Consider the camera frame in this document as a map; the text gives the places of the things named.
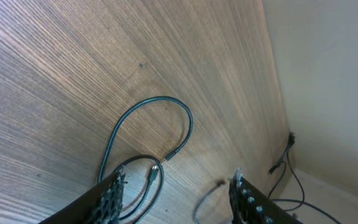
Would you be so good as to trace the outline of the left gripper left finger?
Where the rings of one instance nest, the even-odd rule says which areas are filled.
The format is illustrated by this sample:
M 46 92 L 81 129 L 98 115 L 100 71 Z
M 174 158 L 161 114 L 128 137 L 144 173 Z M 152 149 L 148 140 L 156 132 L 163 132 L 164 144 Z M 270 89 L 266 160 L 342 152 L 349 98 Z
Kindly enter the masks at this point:
M 118 224 L 125 174 L 114 172 L 40 224 Z

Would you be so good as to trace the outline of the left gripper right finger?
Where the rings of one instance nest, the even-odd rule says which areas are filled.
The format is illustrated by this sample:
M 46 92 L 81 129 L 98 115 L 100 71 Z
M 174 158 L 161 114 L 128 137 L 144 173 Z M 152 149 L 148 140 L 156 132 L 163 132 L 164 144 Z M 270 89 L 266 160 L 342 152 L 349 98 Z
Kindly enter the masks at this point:
M 240 169 L 229 179 L 229 201 L 233 215 L 232 224 L 301 223 L 245 180 Z

